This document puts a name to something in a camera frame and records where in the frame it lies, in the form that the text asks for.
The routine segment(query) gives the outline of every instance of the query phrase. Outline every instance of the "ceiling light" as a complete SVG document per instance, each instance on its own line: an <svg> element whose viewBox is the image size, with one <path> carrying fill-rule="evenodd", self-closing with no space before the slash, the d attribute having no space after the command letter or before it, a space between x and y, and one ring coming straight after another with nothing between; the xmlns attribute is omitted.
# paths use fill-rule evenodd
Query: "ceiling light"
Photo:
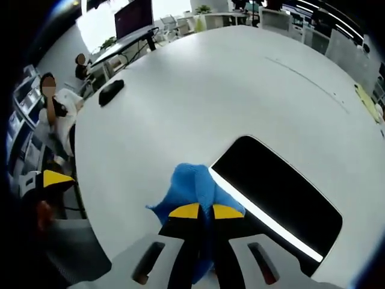
<svg viewBox="0 0 385 289"><path fill-rule="evenodd" d="M309 257L313 258L317 262L321 262L324 257L322 257L319 253L315 252L312 248L310 248L307 244L303 243L296 236L291 234L288 230L286 230L283 226L279 225L272 217L263 212L260 208L258 208L255 204L253 204L249 199L247 199L240 191L238 191L235 187L233 187L230 183L228 183L224 178L222 178L216 171L214 171L211 167L209 168L209 173L212 176L213 180L231 197L234 198L237 202L239 202L242 206L245 207L247 211L256 216L262 223L267 225L270 229L272 229L275 233L279 234L282 238L288 241L291 245L295 246L297 249L304 252Z"/></svg>
<svg viewBox="0 0 385 289"><path fill-rule="evenodd" d="M346 31L345 29L343 29L341 26L339 26L338 24L336 24L336 26L341 29L343 32L345 32L346 34L348 34L351 38L354 38L353 35L351 35L348 31Z"/></svg>
<svg viewBox="0 0 385 289"><path fill-rule="evenodd" d="M346 27L348 27L351 31L353 31L358 37L360 37L362 40L363 40L363 37L356 31L354 30L353 28L351 28L348 24L346 24L344 21L342 21L341 19L339 19L337 16L329 13L330 16L334 17L335 19L337 19L339 22L341 22L342 24L345 24Z"/></svg>
<svg viewBox="0 0 385 289"><path fill-rule="evenodd" d="M303 9L303 10L309 11L310 13L313 13L313 10L310 10L310 9L305 8L305 7L303 7L303 6L297 5L297 7L298 7L298 8L301 8L301 9Z"/></svg>
<svg viewBox="0 0 385 289"><path fill-rule="evenodd" d="M316 6L316 5L314 5L314 4L311 4L311 3L309 3L309 2L306 2L306 1L303 1L303 0L298 0L298 1L300 1L300 2L302 2L302 3L306 3L307 5L310 5L310 6L313 6L313 7L317 8L317 9L319 9L318 6Z"/></svg>

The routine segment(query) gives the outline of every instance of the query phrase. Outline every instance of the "black rectangular screen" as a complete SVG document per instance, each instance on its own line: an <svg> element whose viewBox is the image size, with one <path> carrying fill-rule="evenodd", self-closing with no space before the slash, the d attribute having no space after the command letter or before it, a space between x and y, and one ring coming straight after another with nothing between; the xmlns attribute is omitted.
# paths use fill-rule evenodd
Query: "black rectangular screen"
<svg viewBox="0 0 385 289"><path fill-rule="evenodd" d="M212 166L223 179L304 244L325 257L342 216L302 175L250 136L237 139ZM245 218L290 253L311 276L320 265L247 211Z"/></svg>
<svg viewBox="0 0 385 289"><path fill-rule="evenodd" d="M134 0L115 14L116 38L120 39L152 23L151 0Z"/></svg>

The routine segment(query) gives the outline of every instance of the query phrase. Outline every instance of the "monitor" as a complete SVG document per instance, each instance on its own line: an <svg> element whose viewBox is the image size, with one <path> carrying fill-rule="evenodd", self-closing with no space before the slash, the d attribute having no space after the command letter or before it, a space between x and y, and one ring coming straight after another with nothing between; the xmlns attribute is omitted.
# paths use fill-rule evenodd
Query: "monitor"
<svg viewBox="0 0 385 289"><path fill-rule="evenodd" d="M134 0L115 14L116 38L153 25L151 0Z"/></svg>

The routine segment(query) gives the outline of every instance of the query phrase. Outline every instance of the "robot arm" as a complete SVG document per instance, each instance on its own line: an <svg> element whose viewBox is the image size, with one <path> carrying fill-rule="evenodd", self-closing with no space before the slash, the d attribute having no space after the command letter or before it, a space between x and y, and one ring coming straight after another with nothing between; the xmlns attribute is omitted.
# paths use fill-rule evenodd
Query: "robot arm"
<svg viewBox="0 0 385 289"><path fill-rule="evenodd" d="M316 282L300 270L300 263L266 235L253 235L234 209L214 205L213 257L221 289L338 289ZM200 207L191 204L169 215L158 235L148 235L112 261L111 271L95 281L71 289L185 289L191 288L202 240ZM264 271L266 266L271 275Z"/></svg>

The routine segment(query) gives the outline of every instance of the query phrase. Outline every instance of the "oval table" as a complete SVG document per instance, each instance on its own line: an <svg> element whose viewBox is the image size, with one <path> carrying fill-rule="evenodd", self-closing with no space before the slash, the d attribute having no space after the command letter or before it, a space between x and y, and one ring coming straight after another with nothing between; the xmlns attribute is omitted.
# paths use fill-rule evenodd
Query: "oval table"
<svg viewBox="0 0 385 289"><path fill-rule="evenodd" d="M210 166L251 134L304 175L343 225L313 279L346 288L385 225L385 141L354 81L310 47L248 26L193 34L132 63L105 107L97 92L76 123L82 199L112 259L158 219L179 163Z"/></svg>

